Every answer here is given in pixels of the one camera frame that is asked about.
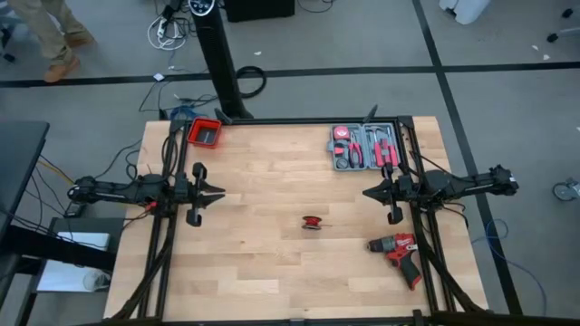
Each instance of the black desk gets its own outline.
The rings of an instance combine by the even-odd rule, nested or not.
[[[18,208],[48,128],[46,122],[0,122],[0,208],[3,211],[14,214]],[[15,274],[37,275],[43,259],[112,271],[115,253],[12,225],[10,214],[0,212],[0,307]]]
[[[39,121],[0,122],[0,207],[15,213],[40,152],[49,125]],[[0,212],[0,239],[4,239],[12,217]],[[0,254],[0,307],[10,288],[20,254]]]

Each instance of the red container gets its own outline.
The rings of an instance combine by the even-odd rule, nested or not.
[[[189,131],[188,142],[194,146],[214,149],[218,145],[221,121],[207,118],[195,118]]]

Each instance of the wooden table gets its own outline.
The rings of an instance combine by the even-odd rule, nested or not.
[[[414,121],[421,153],[449,168],[436,119]],[[140,173],[160,173],[168,128],[168,122],[147,124]],[[328,137],[326,125],[229,126],[217,149],[188,148],[189,179],[193,163],[203,162],[208,183],[225,188],[227,196],[201,211],[199,228],[186,224],[186,206],[179,210],[164,321],[393,317],[413,309],[429,314],[423,282],[411,292],[383,254],[365,248],[374,238],[412,233],[408,205],[401,204],[404,220],[389,225],[389,208],[362,195],[380,183],[380,172],[334,171]],[[425,168],[434,167],[425,162]],[[127,217],[141,211],[130,208]],[[320,216],[325,226],[303,230],[305,215]],[[447,211],[437,218],[449,271],[487,307],[462,218]],[[152,220],[124,231],[105,317],[119,310],[143,275]],[[418,253],[413,261],[420,266]],[[442,307],[435,273],[433,280]],[[151,313],[157,288],[151,287]]]

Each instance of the pliers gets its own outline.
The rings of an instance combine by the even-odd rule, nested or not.
[[[361,151],[361,144],[356,141],[354,132],[351,131],[351,143],[348,145],[349,149],[349,159],[351,163],[351,168],[358,166],[359,168],[364,168],[363,162],[363,152]]]

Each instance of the red spool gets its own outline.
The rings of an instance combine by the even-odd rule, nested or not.
[[[316,216],[304,216],[302,219],[305,221],[304,225],[302,225],[304,230],[322,229],[322,227],[320,227],[320,222],[323,220],[322,218]]]

